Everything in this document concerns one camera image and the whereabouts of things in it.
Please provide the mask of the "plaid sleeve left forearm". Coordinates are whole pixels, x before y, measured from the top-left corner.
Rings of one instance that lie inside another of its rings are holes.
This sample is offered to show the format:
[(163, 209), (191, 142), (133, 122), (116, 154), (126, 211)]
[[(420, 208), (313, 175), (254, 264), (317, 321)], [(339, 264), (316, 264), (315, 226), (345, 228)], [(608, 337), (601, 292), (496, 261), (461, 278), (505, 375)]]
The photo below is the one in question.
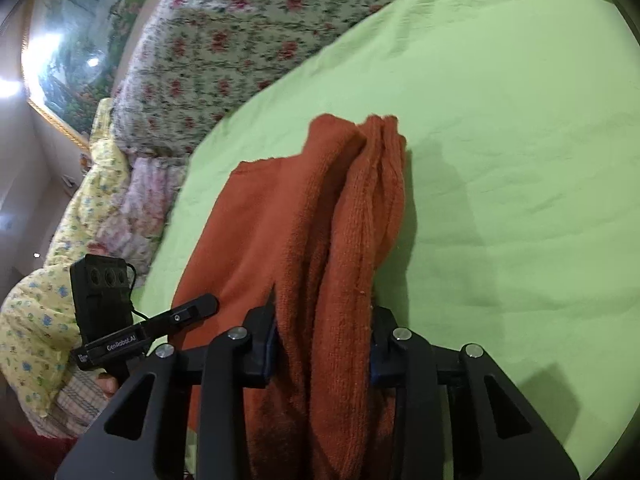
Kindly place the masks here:
[(55, 438), (81, 436), (104, 410), (106, 394), (96, 382), (97, 372), (83, 372), (75, 365), (66, 370), (62, 387), (47, 416), (29, 414), (37, 434)]

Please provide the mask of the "person's left hand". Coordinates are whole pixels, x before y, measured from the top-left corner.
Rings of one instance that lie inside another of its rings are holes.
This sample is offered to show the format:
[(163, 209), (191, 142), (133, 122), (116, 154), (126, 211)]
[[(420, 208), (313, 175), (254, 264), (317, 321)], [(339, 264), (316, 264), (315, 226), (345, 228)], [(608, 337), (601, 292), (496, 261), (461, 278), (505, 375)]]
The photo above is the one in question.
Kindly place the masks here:
[(107, 399), (111, 399), (119, 389), (117, 379), (106, 373), (98, 375), (96, 384)]

